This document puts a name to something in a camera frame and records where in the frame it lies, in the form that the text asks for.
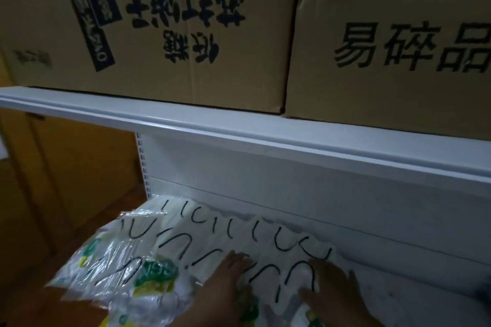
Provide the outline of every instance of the shelf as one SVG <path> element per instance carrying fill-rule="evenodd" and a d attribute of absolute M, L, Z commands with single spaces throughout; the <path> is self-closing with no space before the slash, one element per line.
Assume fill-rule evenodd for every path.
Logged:
<path fill-rule="evenodd" d="M 491 142 L 40 88 L 0 106 L 491 197 Z"/>

